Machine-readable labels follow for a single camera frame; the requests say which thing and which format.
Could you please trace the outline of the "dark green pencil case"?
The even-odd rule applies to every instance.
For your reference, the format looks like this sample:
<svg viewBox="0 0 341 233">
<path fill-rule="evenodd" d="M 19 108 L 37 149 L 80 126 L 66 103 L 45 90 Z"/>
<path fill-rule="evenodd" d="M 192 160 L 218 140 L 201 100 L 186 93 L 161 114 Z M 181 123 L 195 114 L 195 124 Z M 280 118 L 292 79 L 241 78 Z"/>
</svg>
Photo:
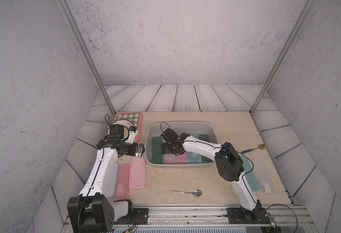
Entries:
<svg viewBox="0 0 341 233">
<path fill-rule="evenodd" d="M 163 154 L 161 150 L 162 145 L 161 137 L 153 137 L 152 138 L 152 163 L 153 164 L 162 164 L 163 163 Z"/>
<path fill-rule="evenodd" d="M 199 135 L 198 139 L 202 140 L 202 141 L 210 142 L 209 135 Z M 213 162 L 211 159 L 209 159 L 205 156 L 202 156 L 202 155 L 201 155 L 201 160 L 202 160 L 202 162 L 208 162 L 208 163 Z"/>
</svg>

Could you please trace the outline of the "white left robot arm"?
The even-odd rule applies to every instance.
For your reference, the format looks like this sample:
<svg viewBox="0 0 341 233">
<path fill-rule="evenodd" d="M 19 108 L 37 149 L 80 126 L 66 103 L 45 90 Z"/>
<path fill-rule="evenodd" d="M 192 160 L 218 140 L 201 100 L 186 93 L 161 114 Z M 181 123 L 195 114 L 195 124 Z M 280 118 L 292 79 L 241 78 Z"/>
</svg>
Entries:
<svg viewBox="0 0 341 233">
<path fill-rule="evenodd" d="M 137 134 L 135 126 L 112 124 L 108 127 L 108 135 L 96 144 L 97 155 L 91 174 L 79 195 L 67 203 L 75 233 L 109 233 L 119 220 L 136 220 L 130 199 L 110 203 L 106 196 L 118 158 L 143 155 L 144 145 L 134 142 Z"/>
</svg>

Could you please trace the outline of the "rose pink pencil case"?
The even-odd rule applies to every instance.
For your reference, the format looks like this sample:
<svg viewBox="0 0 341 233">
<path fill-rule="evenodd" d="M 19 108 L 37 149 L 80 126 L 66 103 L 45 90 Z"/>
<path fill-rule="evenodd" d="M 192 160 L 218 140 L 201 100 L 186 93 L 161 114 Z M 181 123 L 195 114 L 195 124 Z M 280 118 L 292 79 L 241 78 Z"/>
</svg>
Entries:
<svg viewBox="0 0 341 233">
<path fill-rule="evenodd" d="M 129 199 L 130 164 L 120 164 L 117 172 L 114 200 Z"/>
</svg>

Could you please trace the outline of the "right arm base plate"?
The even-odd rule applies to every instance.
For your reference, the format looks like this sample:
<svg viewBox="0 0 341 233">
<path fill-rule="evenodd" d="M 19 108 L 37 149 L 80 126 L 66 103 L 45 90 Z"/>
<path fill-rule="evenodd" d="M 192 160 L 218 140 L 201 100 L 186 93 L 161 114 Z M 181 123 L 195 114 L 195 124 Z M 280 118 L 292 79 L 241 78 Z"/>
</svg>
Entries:
<svg viewBox="0 0 341 233">
<path fill-rule="evenodd" d="M 253 219 L 250 215 L 246 215 L 241 208 L 227 208 L 225 217 L 228 218 L 229 224 L 269 224 L 272 225 L 272 221 L 268 215 L 261 214 L 256 219 Z"/>
</svg>

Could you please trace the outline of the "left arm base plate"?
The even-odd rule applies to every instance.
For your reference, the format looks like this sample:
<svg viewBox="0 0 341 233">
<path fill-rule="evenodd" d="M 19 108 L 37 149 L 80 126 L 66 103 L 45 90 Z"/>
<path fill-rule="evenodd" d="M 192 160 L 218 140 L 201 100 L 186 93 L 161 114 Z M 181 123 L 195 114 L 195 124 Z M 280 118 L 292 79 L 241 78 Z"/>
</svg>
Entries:
<svg viewBox="0 0 341 233">
<path fill-rule="evenodd" d="M 146 225 L 148 223 L 148 216 L 148 208 L 115 210 L 114 225 Z"/>
</svg>

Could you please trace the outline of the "grey plastic storage box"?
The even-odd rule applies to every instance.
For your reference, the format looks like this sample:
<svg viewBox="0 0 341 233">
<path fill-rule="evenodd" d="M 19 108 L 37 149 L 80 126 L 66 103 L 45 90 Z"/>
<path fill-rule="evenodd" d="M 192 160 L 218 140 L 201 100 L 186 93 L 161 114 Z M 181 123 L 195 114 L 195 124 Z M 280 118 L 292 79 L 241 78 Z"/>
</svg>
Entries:
<svg viewBox="0 0 341 233">
<path fill-rule="evenodd" d="M 199 157 L 198 163 L 189 163 L 188 161 L 185 163 L 177 163 L 174 164 L 156 164 L 152 162 L 152 138 L 153 137 L 160 137 L 162 134 L 161 123 L 155 123 L 149 127 L 147 130 L 147 135 L 145 138 L 145 152 L 144 156 L 149 165 L 158 168 L 178 168 L 178 169 L 185 169 L 185 168 L 202 168 L 208 167 L 211 165 L 215 165 L 215 162 L 207 162 L 202 161 L 202 158 Z M 170 128 L 172 128 L 178 135 L 181 133 L 187 133 L 196 138 L 199 135 L 208 135 L 210 143 L 217 144 L 217 137 L 214 131 L 214 128 L 205 122 L 195 122 L 195 121 L 176 121 L 176 122 L 168 122 Z"/>
</svg>

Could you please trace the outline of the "light blue pencil case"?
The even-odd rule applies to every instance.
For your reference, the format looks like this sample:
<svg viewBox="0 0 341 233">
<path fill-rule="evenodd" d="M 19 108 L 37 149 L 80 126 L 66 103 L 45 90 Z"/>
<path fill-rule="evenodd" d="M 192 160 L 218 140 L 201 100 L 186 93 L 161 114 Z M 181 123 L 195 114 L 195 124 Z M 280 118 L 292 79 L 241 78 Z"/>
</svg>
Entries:
<svg viewBox="0 0 341 233">
<path fill-rule="evenodd" d="M 115 188 L 116 188 L 116 180 L 117 180 L 117 173 L 118 173 L 119 164 L 115 163 L 113 169 L 111 171 L 109 181 L 108 181 L 108 191 L 106 197 L 108 199 L 112 199 L 115 196 Z"/>
</svg>

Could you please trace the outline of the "clear case with label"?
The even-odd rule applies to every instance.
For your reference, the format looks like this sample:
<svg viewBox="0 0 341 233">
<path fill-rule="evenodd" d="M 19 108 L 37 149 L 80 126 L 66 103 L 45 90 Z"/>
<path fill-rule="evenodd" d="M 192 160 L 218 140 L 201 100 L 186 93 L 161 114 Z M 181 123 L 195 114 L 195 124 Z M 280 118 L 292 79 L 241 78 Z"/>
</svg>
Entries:
<svg viewBox="0 0 341 233">
<path fill-rule="evenodd" d="M 259 182 L 261 192 L 264 195 L 272 196 L 276 193 L 274 183 L 269 174 L 265 161 L 260 158 L 253 159 L 254 173 Z"/>
</svg>

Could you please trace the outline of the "teal pencil case with label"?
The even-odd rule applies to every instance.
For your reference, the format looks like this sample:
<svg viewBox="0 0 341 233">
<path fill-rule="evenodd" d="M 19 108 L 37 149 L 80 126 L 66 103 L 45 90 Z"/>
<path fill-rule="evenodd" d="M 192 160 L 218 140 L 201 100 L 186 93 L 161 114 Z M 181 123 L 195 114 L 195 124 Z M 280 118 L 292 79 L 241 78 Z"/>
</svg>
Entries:
<svg viewBox="0 0 341 233">
<path fill-rule="evenodd" d="M 187 152 L 187 160 L 189 163 L 195 164 L 199 163 L 200 155 L 194 152 Z"/>
</svg>

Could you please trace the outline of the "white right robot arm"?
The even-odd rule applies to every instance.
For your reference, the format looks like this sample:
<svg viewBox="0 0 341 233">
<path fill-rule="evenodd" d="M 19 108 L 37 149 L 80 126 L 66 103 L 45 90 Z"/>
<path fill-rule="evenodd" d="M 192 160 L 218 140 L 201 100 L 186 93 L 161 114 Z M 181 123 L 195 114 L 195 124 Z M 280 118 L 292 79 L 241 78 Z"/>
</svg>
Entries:
<svg viewBox="0 0 341 233">
<path fill-rule="evenodd" d="M 214 161 L 218 174 L 230 182 L 238 196 L 244 218 L 248 222 L 258 219 L 262 213 L 262 204 L 247 182 L 239 152 L 230 143 L 214 144 L 186 133 L 178 135 L 170 128 L 166 129 L 161 137 L 166 142 L 164 149 L 172 154 L 178 156 L 184 152 L 193 152 Z"/>
</svg>

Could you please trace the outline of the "translucent pink pencil case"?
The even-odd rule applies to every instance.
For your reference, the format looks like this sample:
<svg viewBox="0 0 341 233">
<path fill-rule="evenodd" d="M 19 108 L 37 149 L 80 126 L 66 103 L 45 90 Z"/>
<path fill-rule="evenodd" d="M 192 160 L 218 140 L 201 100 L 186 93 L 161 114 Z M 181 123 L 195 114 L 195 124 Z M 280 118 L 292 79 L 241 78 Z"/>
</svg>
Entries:
<svg viewBox="0 0 341 233">
<path fill-rule="evenodd" d="M 177 156 L 175 157 L 175 161 L 176 161 L 176 163 L 180 163 L 180 164 L 186 163 L 186 162 L 188 161 L 188 155 L 187 155 L 187 153 L 185 152 L 185 153 L 183 153 L 183 154 L 177 155 Z"/>
</svg>

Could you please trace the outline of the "light pink ridged pencil case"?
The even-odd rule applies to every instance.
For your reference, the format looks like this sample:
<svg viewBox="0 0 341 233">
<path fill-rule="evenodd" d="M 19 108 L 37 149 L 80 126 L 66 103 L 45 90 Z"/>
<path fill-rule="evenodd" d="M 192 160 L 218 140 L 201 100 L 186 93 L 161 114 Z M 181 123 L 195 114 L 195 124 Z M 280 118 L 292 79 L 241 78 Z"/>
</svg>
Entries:
<svg viewBox="0 0 341 233">
<path fill-rule="evenodd" d="M 134 157 L 130 163 L 129 189 L 142 190 L 146 184 L 145 157 Z"/>
</svg>

